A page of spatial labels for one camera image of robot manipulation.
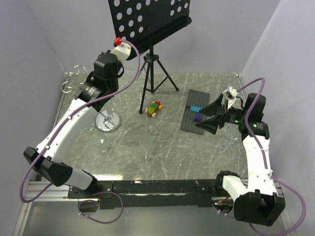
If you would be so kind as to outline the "purple lego brick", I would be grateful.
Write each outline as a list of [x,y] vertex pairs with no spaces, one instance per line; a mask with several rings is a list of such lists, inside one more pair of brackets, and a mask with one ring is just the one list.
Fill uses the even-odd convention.
[[203,118],[203,116],[202,116],[202,114],[200,114],[200,113],[195,113],[195,116],[194,116],[194,122],[201,122],[202,121],[202,118]]

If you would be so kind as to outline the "colourful lego toy car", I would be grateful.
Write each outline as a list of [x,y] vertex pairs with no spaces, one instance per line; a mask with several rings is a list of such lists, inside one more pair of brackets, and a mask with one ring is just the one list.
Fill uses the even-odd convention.
[[153,101],[150,107],[146,108],[146,116],[148,117],[155,117],[157,114],[156,112],[163,108],[162,104],[159,101]]

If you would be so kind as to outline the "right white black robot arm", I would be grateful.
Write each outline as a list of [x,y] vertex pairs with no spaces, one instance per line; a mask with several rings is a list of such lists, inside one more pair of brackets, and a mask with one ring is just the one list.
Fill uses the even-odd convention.
[[215,191],[221,196],[227,194],[233,199],[234,217],[238,221],[272,226],[285,208],[285,200],[277,193],[269,160],[270,133],[263,122],[266,97],[250,93],[244,108],[228,106],[235,101],[225,91],[210,105],[200,110],[210,118],[196,124],[211,134],[216,134],[226,123],[238,126],[246,151],[248,184],[244,185],[238,174],[221,171],[217,175]]

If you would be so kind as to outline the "clear flute front centre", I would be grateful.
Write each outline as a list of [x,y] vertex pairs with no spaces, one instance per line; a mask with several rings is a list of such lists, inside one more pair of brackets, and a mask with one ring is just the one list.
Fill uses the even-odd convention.
[[148,153],[150,152],[153,145],[153,137],[150,134],[145,133],[141,135],[139,142],[141,148],[145,152],[145,159],[147,160]]

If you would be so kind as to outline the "clear glass beside rack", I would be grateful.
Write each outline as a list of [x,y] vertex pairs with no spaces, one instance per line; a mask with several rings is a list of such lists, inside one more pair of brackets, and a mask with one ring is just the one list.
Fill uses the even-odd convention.
[[95,130],[95,125],[94,124],[88,124],[86,127],[85,127],[85,131],[86,132],[94,132]]

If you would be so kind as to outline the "blue lego brick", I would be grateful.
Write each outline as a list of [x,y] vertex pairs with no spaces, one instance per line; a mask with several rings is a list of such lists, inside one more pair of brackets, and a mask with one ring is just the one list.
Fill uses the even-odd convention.
[[202,107],[198,106],[190,106],[190,111],[199,113],[199,111],[202,109]]

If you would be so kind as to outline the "clear wine glass right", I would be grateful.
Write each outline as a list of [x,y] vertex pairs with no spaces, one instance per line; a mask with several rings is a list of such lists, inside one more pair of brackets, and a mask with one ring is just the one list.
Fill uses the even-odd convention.
[[228,124],[224,128],[224,137],[218,140],[218,146],[222,149],[227,149],[231,144],[240,138],[238,126],[235,124]]

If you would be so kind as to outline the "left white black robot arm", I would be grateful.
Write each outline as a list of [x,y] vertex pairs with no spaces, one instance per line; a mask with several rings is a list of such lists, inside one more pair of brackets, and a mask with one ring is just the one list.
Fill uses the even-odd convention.
[[85,197],[97,192],[97,179],[90,173],[64,162],[67,150],[86,122],[95,117],[104,104],[121,92],[118,79],[124,73],[123,63],[130,50],[113,49],[101,53],[94,61],[94,70],[81,83],[71,104],[51,133],[36,147],[27,147],[23,153],[34,170],[52,185],[79,188]]

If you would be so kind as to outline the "grey lego baseplate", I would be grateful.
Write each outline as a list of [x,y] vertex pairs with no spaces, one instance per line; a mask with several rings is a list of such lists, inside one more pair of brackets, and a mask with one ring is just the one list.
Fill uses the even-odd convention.
[[210,94],[190,89],[181,120],[180,129],[195,134],[204,134],[204,130],[196,126],[197,123],[204,121],[207,116],[199,111],[207,106],[210,101]]

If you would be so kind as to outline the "chrome wine glass rack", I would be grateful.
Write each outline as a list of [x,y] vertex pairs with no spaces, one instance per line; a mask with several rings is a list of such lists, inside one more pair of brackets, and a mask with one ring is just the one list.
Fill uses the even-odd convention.
[[[74,66],[73,71],[68,73],[67,81],[62,84],[62,92],[64,94],[77,92],[79,87],[85,82],[87,75],[88,71],[84,66]],[[118,130],[122,120],[123,109],[114,98],[111,98],[104,104],[94,120],[88,124],[94,124],[95,129],[99,132],[112,133]]]

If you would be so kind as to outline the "black perforated music stand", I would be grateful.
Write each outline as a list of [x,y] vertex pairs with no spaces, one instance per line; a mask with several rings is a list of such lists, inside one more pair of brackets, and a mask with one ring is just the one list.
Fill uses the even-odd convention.
[[116,37],[131,42],[144,55],[146,71],[143,95],[154,93],[154,63],[157,62],[172,82],[154,46],[191,24],[190,0],[110,0],[108,2]]

